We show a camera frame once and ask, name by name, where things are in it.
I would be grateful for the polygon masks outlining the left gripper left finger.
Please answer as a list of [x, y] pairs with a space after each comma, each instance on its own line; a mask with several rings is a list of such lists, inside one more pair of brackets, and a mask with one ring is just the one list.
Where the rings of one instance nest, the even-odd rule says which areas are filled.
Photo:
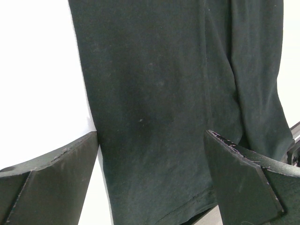
[[0, 171], [2, 225], [76, 225], [98, 153], [96, 132]]

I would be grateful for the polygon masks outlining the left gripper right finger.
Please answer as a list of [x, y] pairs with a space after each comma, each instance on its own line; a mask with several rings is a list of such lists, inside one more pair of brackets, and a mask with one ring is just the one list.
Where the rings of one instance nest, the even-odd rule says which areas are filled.
[[224, 225], [298, 225], [300, 169], [207, 130], [204, 149]]

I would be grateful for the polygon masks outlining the black t shirt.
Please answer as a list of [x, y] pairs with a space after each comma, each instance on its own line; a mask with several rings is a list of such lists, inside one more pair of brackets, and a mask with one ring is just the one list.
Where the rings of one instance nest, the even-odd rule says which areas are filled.
[[216, 205], [208, 129], [281, 160], [281, 0], [71, 0], [116, 225], [180, 225]]

